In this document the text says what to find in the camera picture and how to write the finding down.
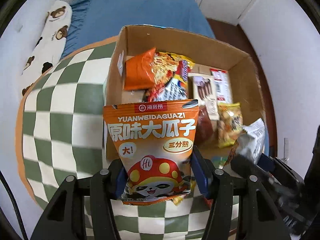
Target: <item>metal screw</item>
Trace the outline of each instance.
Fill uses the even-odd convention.
[[[68,177],[66,177],[67,182],[72,182],[74,179],[75,179],[75,177],[72,175],[69,175]]]
[[[249,179],[253,182],[256,182],[258,180],[257,176],[250,175]]]
[[[102,169],[102,170],[100,171],[100,174],[101,174],[101,175],[107,175],[107,174],[109,174],[109,170],[108,170],[108,169]]]
[[[223,170],[222,169],[215,169],[214,173],[217,175],[222,175],[223,174]]]

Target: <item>brown floor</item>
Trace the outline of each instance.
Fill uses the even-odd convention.
[[[266,76],[264,75],[260,61],[250,43],[244,31],[240,25],[234,26],[224,22],[219,22],[212,19],[207,19],[211,29],[216,36],[216,39],[229,43],[230,45],[241,49],[251,55],[253,61],[257,65],[258,75],[260,79],[260,85],[262,95],[264,99],[264,105],[266,110],[267,126],[269,132],[269,145],[270,145],[270,156],[275,157],[277,153],[277,130],[276,130],[276,118],[273,109],[272,99],[270,90],[268,87]]]

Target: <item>orange snack bag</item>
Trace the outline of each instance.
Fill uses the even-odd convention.
[[[147,89],[156,84],[152,64],[156,48],[136,55],[125,62],[126,78],[124,90]]]
[[[124,204],[150,205],[190,193],[198,100],[105,106],[103,118],[129,179]]]

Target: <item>yellow snack bag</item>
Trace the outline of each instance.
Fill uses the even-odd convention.
[[[218,105],[220,120],[218,123],[218,147],[233,145],[242,131],[240,103]]]
[[[198,112],[196,99],[104,107],[108,132],[129,176],[124,204],[150,205],[190,193]]]

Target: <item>checkered blanket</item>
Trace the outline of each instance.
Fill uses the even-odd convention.
[[[85,178],[105,168],[102,109],[115,45],[107,43],[62,60],[28,91],[22,111],[23,164],[19,169],[24,170],[21,179],[43,209],[66,176]],[[131,240],[201,238],[210,212],[198,187],[178,206],[172,201],[128,206],[117,200],[112,207],[121,238]],[[85,218],[90,239],[88,197]]]

